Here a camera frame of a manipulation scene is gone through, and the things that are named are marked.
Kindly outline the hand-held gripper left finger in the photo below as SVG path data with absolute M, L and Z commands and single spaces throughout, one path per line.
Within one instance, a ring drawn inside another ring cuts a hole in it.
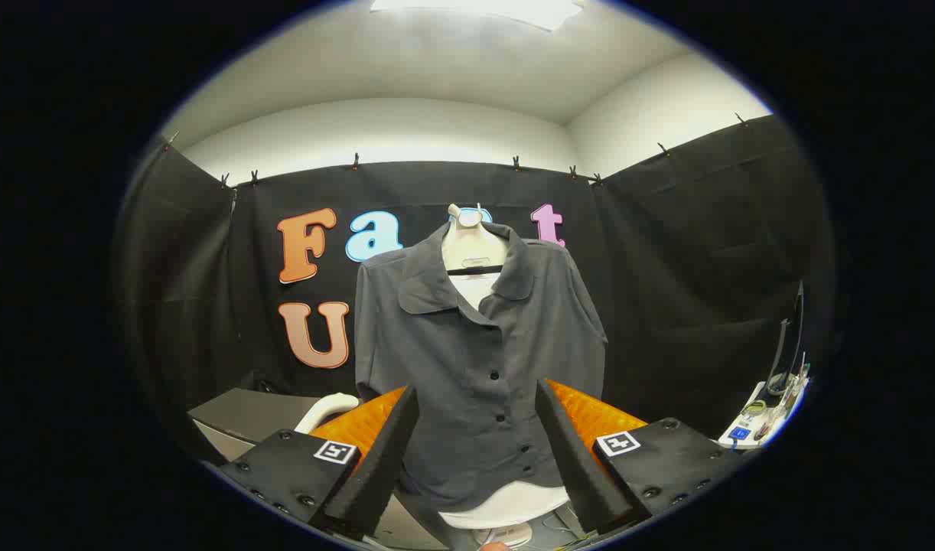
M 402 386 L 310 432 L 276 430 L 219 477 L 293 523 L 360 540 L 379 526 L 418 419 L 415 387 Z

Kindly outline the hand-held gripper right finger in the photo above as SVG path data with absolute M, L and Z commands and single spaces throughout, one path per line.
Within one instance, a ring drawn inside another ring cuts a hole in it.
M 576 519 L 600 536 L 678 510 L 747 464 L 678 419 L 643 422 L 558 381 L 537 381 L 535 408 Z

